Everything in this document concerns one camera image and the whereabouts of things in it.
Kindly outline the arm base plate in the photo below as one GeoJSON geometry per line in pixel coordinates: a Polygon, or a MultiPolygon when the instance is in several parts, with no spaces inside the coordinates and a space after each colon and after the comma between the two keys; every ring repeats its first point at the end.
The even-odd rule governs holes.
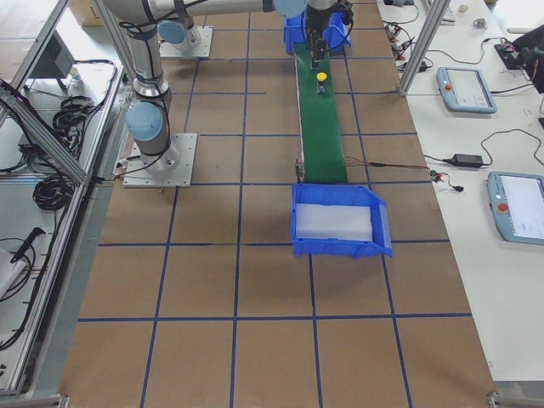
{"type": "Polygon", "coordinates": [[[196,133],[175,133],[166,153],[152,166],[154,159],[141,155],[139,147],[133,142],[131,155],[139,158],[130,161],[123,177],[126,188],[170,188],[191,186],[196,154],[196,133]]]}
{"type": "Polygon", "coordinates": [[[187,30],[173,22],[158,26],[160,56],[164,60],[206,59],[211,52],[213,28],[193,25],[187,30]]]}

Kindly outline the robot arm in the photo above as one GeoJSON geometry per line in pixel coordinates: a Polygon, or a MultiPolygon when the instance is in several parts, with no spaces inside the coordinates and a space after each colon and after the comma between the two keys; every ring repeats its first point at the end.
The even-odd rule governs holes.
{"type": "Polygon", "coordinates": [[[118,173],[118,179],[143,177],[149,182],[168,179],[177,171],[190,177],[196,145],[194,134],[172,134],[169,110],[171,88],[164,79],[159,40],[167,43],[198,43],[188,1],[106,1],[105,7],[126,30],[133,89],[138,99],[127,111],[127,130],[139,148],[141,166],[118,173]]]}
{"type": "Polygon", "coordinates": [[[346,43],[354,23],[353,4],[349,1],[175,1],[162,13],[158,31],[162,40],[180,44],[189,37],[196,16],[250,12],[276,12],[285,19],[301,17],[299,27],[303,30],[310,68],[314,71],[332,50],[346,43]],[[338,42],[325,36],[334,15],[348,28],[338,42]]]}

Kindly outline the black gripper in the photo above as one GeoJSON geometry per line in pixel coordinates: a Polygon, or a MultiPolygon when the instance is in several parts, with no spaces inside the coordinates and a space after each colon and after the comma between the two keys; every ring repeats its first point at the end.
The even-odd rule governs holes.
{"type": "Polygon", "coordinates": [[[327,43],[323,38],[325,29],[330,25],[333,14],[343,14],[343,24],[350,26],[353,23],[353,4],[344,0],[308,0],[305,9],[305,36],[309,41],[311,57],[310,67],[316,70],[320,62],[326,57],[327,43]]]}

